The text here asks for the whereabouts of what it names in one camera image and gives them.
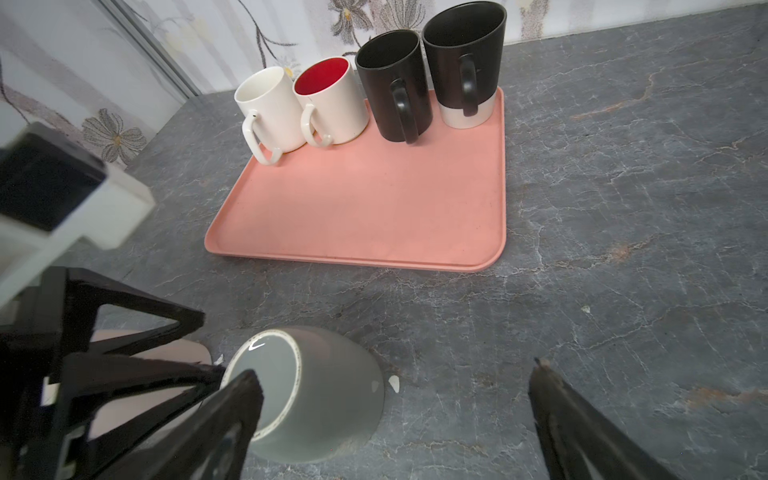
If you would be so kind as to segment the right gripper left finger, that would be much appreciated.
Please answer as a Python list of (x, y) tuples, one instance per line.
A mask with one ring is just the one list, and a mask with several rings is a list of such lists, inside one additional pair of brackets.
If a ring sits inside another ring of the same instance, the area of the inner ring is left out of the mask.
[(131, 453), (101, 479), (238, 479), (264, 402), (252, 370), (239, 374), (154, 446)]

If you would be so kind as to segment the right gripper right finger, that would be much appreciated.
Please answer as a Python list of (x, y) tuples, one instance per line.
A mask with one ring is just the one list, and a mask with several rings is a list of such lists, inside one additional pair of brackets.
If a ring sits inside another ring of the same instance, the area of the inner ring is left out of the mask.
[(537, 358), (528, 396), (551, 479), (675, 479), (591, 403)]

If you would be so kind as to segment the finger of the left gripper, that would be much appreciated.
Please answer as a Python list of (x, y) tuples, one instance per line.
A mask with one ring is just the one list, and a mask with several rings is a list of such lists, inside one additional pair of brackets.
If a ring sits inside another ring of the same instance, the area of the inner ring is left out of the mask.
[(205, 314), (84, 268), (48, 268), (39, 284), (54, 358), (72, 353), (134, 355), (180, 340)]
[(218, 390), (220, 366), (72, 353), (17, 380), (17, 476), (96, 479)]

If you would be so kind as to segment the small grey upside-down mug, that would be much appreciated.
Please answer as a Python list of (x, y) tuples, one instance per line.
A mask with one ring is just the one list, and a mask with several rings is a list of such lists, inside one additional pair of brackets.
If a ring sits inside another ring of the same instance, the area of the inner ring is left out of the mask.
[(265, 330), (235, 353), (222, 382), (252, 371), (264, 401), (253, 453), (280, 464), (326, 461), (362, 448), (382, 417), (385, 382), (373, 355), (325, 329)]

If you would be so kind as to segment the cream ribbed mug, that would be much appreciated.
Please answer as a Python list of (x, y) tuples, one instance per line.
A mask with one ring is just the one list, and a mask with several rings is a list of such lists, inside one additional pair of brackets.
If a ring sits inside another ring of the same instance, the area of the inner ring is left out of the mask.
[(234, 100), (244, 115), (242, 135), (260, 164), (276, 165), (285, 153), (306, 144), (300, 126), (302, 107), (282, 67), (268, 67), (248, 77), (236, 89)]

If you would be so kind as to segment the white mug red inside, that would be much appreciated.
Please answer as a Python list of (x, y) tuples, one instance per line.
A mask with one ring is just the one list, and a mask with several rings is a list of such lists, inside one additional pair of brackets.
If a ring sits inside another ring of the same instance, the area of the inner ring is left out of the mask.
[(345, 57), (310, 66), (295, 80), (293, 92), (302, 107), (301, 132), (312, 147), (350, 142), (368, 126), (370, 114)]

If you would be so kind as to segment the black mug white rim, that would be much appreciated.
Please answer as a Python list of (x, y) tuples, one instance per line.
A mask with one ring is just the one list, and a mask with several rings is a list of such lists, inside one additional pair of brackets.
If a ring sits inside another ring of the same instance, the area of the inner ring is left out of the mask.
[(380, 34), (358, 50), (355, 65), (381, 136), (416, 143), (433, 119), (419, 34)]

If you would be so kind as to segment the grey mug white base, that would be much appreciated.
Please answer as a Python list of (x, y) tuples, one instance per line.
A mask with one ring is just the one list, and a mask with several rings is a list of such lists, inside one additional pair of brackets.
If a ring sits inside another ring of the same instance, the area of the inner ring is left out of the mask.
[(430, 19), (422, 30), (443, 122), (470, 129), (487, 121), (496, 104), (507, 11), (473, 1)]

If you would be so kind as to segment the white ceramic chip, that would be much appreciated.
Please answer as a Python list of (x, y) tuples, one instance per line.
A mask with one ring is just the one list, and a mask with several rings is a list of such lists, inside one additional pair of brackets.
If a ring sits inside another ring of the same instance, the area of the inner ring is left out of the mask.
[(400, 378), (397, 375), (391, 375), (388, 378), (388, 383), (395, 393), (399, 393), (401, 390)]

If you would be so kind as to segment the pink rectangular tray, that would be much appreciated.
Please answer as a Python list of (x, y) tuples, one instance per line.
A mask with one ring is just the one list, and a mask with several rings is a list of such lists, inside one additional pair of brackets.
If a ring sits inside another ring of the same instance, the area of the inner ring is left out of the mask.
[(504, 97), (466, 130), (434, 120), (418, 142), (370, 125), (351, 142), (248, 162), (204, 239), (213, 254), (477, 272), (506, 239)]

